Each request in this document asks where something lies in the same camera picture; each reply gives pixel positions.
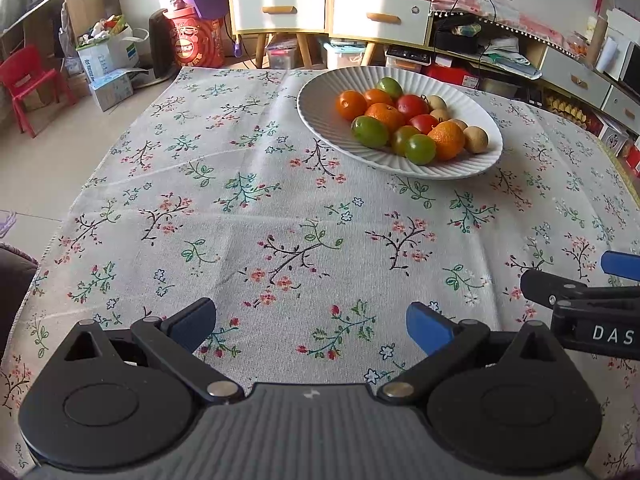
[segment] fruit bowl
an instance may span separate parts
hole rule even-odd
[[[335,99],[345,90],[365,92],[374,88],[383,77],[398,81],[405,94],[442,97],[452,118],[479,126],[486,132],[489,138],[487,150],[479,155],[462,152],[446,162],[417,166],[390,150],[373,150],[363,146],[353,137],[349,122],[336,111]],[[321,73],[300,90],[298,113],[312,133],[333,149],[389,173],[428,180],[467,178],[488,170],[502,154],[500,130],[478,103],[447,83],[398,68],[350,66]]]

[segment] red tomato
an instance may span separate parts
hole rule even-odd
[[[407,94],[399,97],[396,102],[396,108],[402,115],[404,115],[404,118],[407,121],[414,118],[416,115],[428,114],[430,111],[429,104],[421,97],[413,94]]]
[[[427,135],[434,126],[438,125],[438,120],[429,114],[416,115],[409,121],[414,128],[418,128],[421,133]]]

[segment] mandarin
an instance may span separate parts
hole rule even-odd
[[[405,124],[404,115],[402,115],[396,108],[384,103],[375,103],[371,105],[367,108],[365,115],[373,117],[383,123],[389,129],[390,134]],[[465,136],[462,136],[462,138],[462,145],[464,146]]]
[[[429,132],[429,137],[436,143],[436,158],[450,160],[465,147],[465,134],[456,123],[445,121]]]
[[[335,109],[347,121],[353,121],[356,117],[364,115],[367,107],[363,95],[355,90],[346,90],[335,100]]]
[[[372,88],[371,90],[367,90],[362,94],[364,96],[365,101],[367,102],[367,107],[377,104],[383,103],[385,105],[393,106],[394,100],[391,96],[383,90],[379,90],[378,88]]]

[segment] red plastic chair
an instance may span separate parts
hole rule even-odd
[[[11,54],[4,63],[0,64],[0,83],[6,86],[9,94],[11,94],[15,118],[18,121],[21,133],[23,133],[26,128],[31,137],[36,136],[27,120],[26,113],[22,109],[22,100],[28,93],[49,81],[53,82],[53,93],[57,103],[60,102],[58,95],[60,89],[66,93],[69,104],[76,103],[75,96],[60,72],[54,68],[44,72],[42,62],[40,61],[40,54],[34,45],[26,45],[14,54]]]

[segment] table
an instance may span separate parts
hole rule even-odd
[[[296,96],[315,74],[183,68],[110,149],[42,259],[2,362],[10,468],[31,464],[20,401],[80,319],[122,328],[208,296],[219,322],[196,355],[245,388],[376,389],[424,357],[404,327],[412,301],[517,330],[550,321],[522,297],[526,269],[621,284],[598,260],[640,250],[639,209],[595,137],[463,89],[500,126],[498,164],[448,182],[386,174],[303,126]],[[635,463],[638,365],[572,358],[604,413],[589,466],[620,472]]]

